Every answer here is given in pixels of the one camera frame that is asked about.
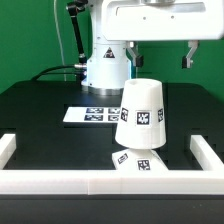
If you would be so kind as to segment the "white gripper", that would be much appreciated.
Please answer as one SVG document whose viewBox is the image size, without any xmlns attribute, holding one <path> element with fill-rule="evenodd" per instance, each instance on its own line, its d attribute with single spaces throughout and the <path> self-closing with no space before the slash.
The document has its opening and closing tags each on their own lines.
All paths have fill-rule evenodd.
<svg viewBox="0 0 224 224">
<path fill-rule="evenodd" d="M 108 40 L 125 40 L 134 67 L 144 57 L 134 41 L 190 40 L 182 68 L 190 69 L 198 40 L 224 36 L 224 0 L 104 0 L 102 32 Z"/>
</svg>

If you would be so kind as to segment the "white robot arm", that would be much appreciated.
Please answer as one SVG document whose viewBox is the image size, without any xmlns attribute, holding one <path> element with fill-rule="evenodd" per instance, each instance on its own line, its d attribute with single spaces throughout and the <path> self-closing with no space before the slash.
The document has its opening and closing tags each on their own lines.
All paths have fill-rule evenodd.
<svg viewBox="0 0 224 224">
<path fill-rule="evenodd" d="M 186 40 L 182 66 L 192 65 L 201 40 L 224 37 L 224 0 L 87 0 L 92 22 L 92 55 L 83 89 L 118 95 L 131 67 L 141 59 L 137 41 Z"/>
</svg>

